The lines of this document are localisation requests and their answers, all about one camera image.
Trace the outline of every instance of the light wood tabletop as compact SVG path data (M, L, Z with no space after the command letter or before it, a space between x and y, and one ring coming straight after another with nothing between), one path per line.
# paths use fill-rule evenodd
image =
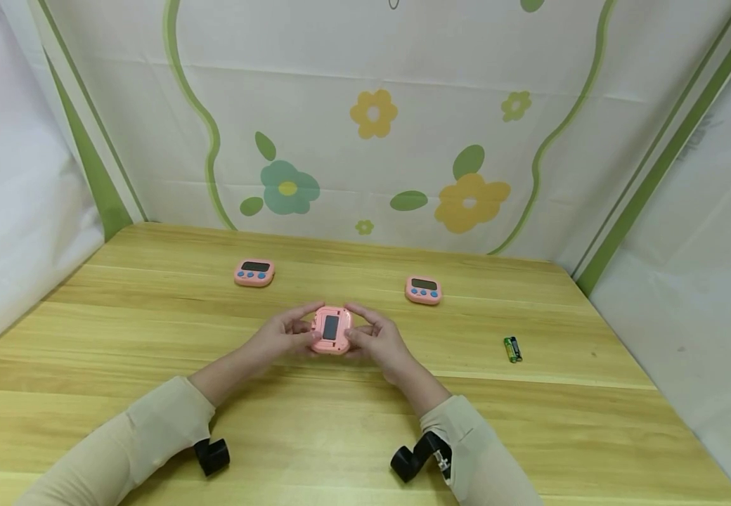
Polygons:
M246 257L275 262L269 287L233 283ZM438 279L440 305L408 302L409 275ZM731 483L559 266L153 223L121 231L0 337L0 505L135 399L313 299L393 318L546 505L731 505ZM370 364L285 359L217 412L229 469L206 480L186 451L125 504L455 505L434 465L409 485L390 470L418 435Z

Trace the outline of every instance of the green stripe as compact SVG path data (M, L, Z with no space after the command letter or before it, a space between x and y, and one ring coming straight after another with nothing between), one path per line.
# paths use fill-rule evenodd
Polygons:
M225 208L222 207L219 191L216 189L214 163L216 162L216 156L219 154L220 148L219 128L216 126L216 122L209 110L202 105L202 102L195 95L194 90L191 89L188 79L186 79L186 73L183 72L183 64L180 62L180 51L177 47L177 15L179 9L180 0L167 1L163 12L163 44L165 46L165 53L169 58L169 67L174 73L174 78L180 85L180 90L183 91L183 95L186 96L186 101L194 108L197 115L202 118L202 122L205 123L205 128L209 130L210 145L209 152L205 156L205 183L209 187L211 203L222 220L222 223L227 228L236 230L233 222L231 222L231 218L228 218L228 213L225 212Z
M101 216L101 223L104 224L104 241L108 241L119 230L127 227L127 225L131 225L132 218L124 206L124 201L121 201L121 196L117 194L108 170L104 167L104 163L101 162L101 157L98 155L93 141L90 140L82 119L79 117L79 113L73 107L73 102L64 89L60 76L56 74L56 69L53 68L51 59L48 58L47 54L45 58L48 61L48 66L51 68L53 83L56 83L56 90L60 94L60 99L62 99L62 106L67 116L67 122L70 123L73 140L76 142L76 147L79 150L79 156L82 159L83 165L82 169L90 185L90 191L93 193L93 200Z
M616 209L618 209L619 204L621 204L621 201L625 196L627 196L627 192L630 191L630 187L633 185L636 179L638 179L638 175L641 174L641 171L644 169L644 166L647 165L647 161L649 160L649 157L652 156L653 151L655 151L655 148L658 147L658 144L660 143L661 138L664 137L664 134L667 131L667 128L669 128L671 122L674 121L675 116L678 115L678 111L680 110L680 106L683 105L684 101L686 100L686 97L689 96L690 91L692 90L692 87L697 83L697 80L700 78L700 74L702 74L703 69L706 68L706 65L708 65L709 60L711 59L712 55L715 53L717 48L719 47L719 44L723 40L723 37L728 32L728 28L731 27L731 17L728 18L728 21L726 21L725 25L723 25L722 30L719 32L717 37L715 38L715 41L712 43L711 47L706 52L706 55L703 57L703 59L700 62L700 65L697 66L697 69L694 71L694 74L692 74L692 78L689 80L689 83L686 84L685 89L683 92L680 93L680 97L678 98L678 101L675 102L675 105L673 108L671 108L671 111L669 112L669 116L667 117L666 121L664 122L663 126L661 126L660 130L658 130L658 134L655 135L655 138L652 139L652 144L649 145L649 149L647 150L647 153L644 154L644 157L641 159L641 163L638 164L638 167L636 167L636 170L633 172L632 177L630 177L630 180L627 181L627 186L623 188L623 191L621 192L621 195L616 199L616 203L613 207L610 208L610 212L607 213L607 217L604 218L604 222L602 222L601 227L599 227L599 230L596 231L596 234L593 236L593 239L590 241L590 244L588 245L588 248L585 250L584 254L582 255L582 258L579 259L579 262L577 263L576 267L574 268L574 272L571 273L571 276L576 276L576 273L579 271L579 267L582 266L583 262L585 261L585 258L588 257L590 254L590 251L593 250L593 246L596 244L596 240L599 240L599 236L602 234L602 231L605 227L607 227L607 223L609 223L610 219L612 218L612 215L614 215L614 212Z
M62 33L60 32L60 29L56 26L56 21L53 21L53 16L51 15L51 10L48 8L48 5L46 4L45 0L37 0L39 1L39 6L42 9L42 12L45 12L45 17L48 20L48 25L51 26L51 31L53 31L53 35L56 36L56 41L58 44L60 44L60 47L62 48L62 53L64 53L64 58L67 60L68 66L70 66L71 71L73 72L73 76L76 77L76 81L79 85L79 88L82 90L82 95L84 95L84 100L87 101L87 105L90 107L90 112L93 113L93 117L96 120L96 123L98 124L98 129L101 130L101 135L103 135L104 140L108 144L108 147L110 149L110 153L112 153L113 158L115 159L115 164L117 165L117 168L121 171L121 176L124 177L124 182L127 185L127 188L129 188L129 192L132 194L132 198L135 200L135 205L138 207L138 211L141 212L141 217L143 217L144 221L148 221L146 218L146 213L143 212L143 207L141 206L141 201L138 200L138 196L135 193L135 188L132 188L132 183L129 180L129 176L127 176L127 171L124 170L124 164L121 163L121 159L119 158L119 155L117 155L117 151L115 150L115 146L112 143L112 140L110 139L108 135L108 130L104 127L104 122L101 121L101 116L98 115L98 111L96 110L96 106L93 104L93 99L90 98L90 94L87 91L87 88L84 87L84 81L82 80L82 75L79 74L79 70L76 68L76 64L73 63L73 58L70 55L70 51L67 49L67 44L64 43L64 39L62 38Z
M551 144L557 140L557 137L559 137L566 128L568 128L579 111L582 110L585 101L588 99L590 90L593 89L596 76L599 75L599 69L601 68L604 60L604 48L607 39L607 22L610 21L610 15L612 10L614 10L615 4L616 0L606 0L602 7L601 14L599 15L599 22L596 24L596 48L593 54L593 64L590 65L588 78L585 79L585 86L583 86L582 91L579 92L579 97L571 110L568 111L568 115L562 120L562 123L559 123L557 128L545 138L543 143L540 144L540 148L537 149L537 153L534 155L534 160L531 162L531 177L533 180L531 185L531 195L529 196L529 201L526 203L526 207L520 216L520 220L518 220L518 223L515 225L515 228L512 230L512 233L509 234L508 238L503 241L503 244L488 252L487 255L499 254L499 252L508 248L515 238L517 238L518 234L520 234L520 230L522 230L522 228L526 225L526 220L529 219L531 210L534 208L534 203L537 201L537 194L540 193L541 160L548 151L548 148L551 148Z
M731 77L731 50L728 51L725 59L718 66L715 74L706 85L706 88L694 103L694 106L692 106L689 114L684 118L683 123L680 124L678 132L675 132L675 135L673 135L669 144L655 162L655 165L649 170L647 177L644 177L641 186L635 191L633 198L627 203L627 207L623 210L620 217L616 220L614 227L610 230L610 234L607 234L607 237L601 246L599 246L599 250L596 251L593 259L590 260L588 267L585 268L582 276L577 280L577 285L585 295L593 292L596 283L599 282L599 278L604 272L605 267L607 267L607 263L610 262L621 241L633 227L633 223L635 223L641 209L647 204L649 197L652 196L660 180L669 170L671 163L678 156L680 150L683 149L686 140L694 132L697 123L700 123L700 119L702 119L703 115L711 107L712 102L716 99L718 92L727 83L729 77Z

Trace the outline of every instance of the beige sleeve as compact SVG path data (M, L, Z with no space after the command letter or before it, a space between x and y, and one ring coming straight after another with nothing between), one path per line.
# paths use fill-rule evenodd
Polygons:
M209 437L214 406L175 377L100 426L15 506L115 506L175 453Z
M461 506L542 506L524 470L464 396L452 396L421 417L453 451L450 489Z

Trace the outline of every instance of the person's right hand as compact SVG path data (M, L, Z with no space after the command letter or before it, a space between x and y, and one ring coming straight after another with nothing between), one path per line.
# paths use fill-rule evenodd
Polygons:
M415 366L417 361L405 346L396 324L360 304L349 303L345 308L370 324L346 330L346 337L354 345L346 357L371 358L382 369L382 376L388 383L397 384L401 373Z

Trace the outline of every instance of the person's left hand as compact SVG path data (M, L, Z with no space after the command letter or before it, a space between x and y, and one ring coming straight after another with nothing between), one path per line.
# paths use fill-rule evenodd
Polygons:
M318 300L273 316L242 345L241 350L260 362L262 366L268 365L285 353L316 355L310 346L320 339L320 332L311 331L310 322L303 321L302 318L316 312L323 305L323 300Z

